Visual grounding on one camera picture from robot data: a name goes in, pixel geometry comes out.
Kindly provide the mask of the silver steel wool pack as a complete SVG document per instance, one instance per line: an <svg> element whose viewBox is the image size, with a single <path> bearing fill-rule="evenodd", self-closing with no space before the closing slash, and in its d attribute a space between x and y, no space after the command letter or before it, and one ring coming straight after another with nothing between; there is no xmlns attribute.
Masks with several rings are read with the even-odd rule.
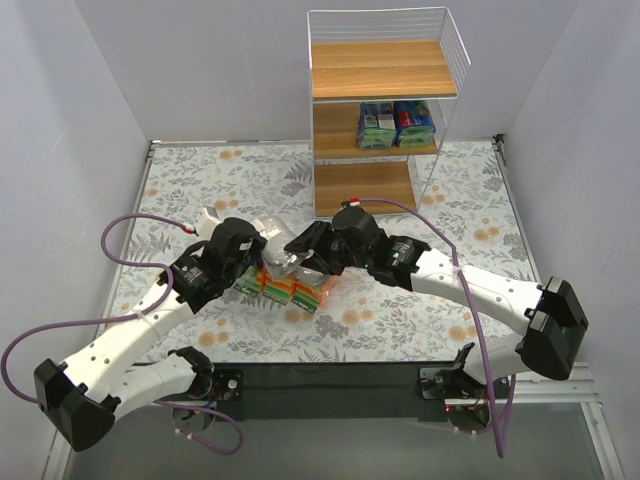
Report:
<svg viewBox="0 0 640 480"><path fill-rule="evenodd" d="M332 275L323 274L314 270L299 266L293 272L293 276L296 281L310 288L321 288L329 283L332 279Z"/></svg>
<svg viewBox="0 0 640 480"><path fill-rule="evenodd" d="M295 270L287 268L288 252L284 250L284 246L296 237L293 231L278 216L261 215L250 223L268 241L262 253L262 263L268 273L277 280L293 276Z"/></svg>

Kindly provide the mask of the blue green sponge pack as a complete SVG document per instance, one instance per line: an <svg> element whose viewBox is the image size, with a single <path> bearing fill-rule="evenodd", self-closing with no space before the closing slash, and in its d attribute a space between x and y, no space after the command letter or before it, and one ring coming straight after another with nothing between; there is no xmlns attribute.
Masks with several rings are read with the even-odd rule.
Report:
<svg viewBox="0 0 640 480"><path fill-rule="evenodd" d="M424 100L403 100L393 105L396 125L395 143L399 148L428 147L436 127Z"/></svg>
<svg viewBox="0 0 640 480"><path fill-rule="evenodd" d="M394 108L391 102L361 103L357 145L364 150L390 149L396 138Z"/></svg>

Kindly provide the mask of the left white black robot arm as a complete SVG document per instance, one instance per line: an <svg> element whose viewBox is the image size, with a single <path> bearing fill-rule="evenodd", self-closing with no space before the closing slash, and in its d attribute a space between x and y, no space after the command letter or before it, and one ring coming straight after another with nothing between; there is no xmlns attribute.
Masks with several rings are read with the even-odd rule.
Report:
<svg viewBox="0 0 640 480"><path fill-rule="evenodd" d="M193 347L164 360L135 362L175 327L219 298L266 246L255 226L230 217L207 227L152 285L131 319L110 327L77 353L34 371L40 410L76 452L97 444L128 413L171 395L198 400L212 387L214 366Z"/></svg>

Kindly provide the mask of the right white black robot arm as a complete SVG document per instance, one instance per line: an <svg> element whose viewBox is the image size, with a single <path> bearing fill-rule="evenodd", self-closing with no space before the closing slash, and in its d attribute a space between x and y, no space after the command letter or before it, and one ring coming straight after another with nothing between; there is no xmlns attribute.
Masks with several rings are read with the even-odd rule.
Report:
<svg viewBox="0 0 640 480"><path fill-rule="evenodd" d="M346 268L364 269L383 285L441 297L509 327L506 337L465 345L451 368L437 373L435 388L453 395L476 394L498 378L527 371L568 379L589 326L569 282L519 281L459 266L423 241L387 234L355 204L329 222L314 222L284 249L316 272L337 276Z"/></svg>

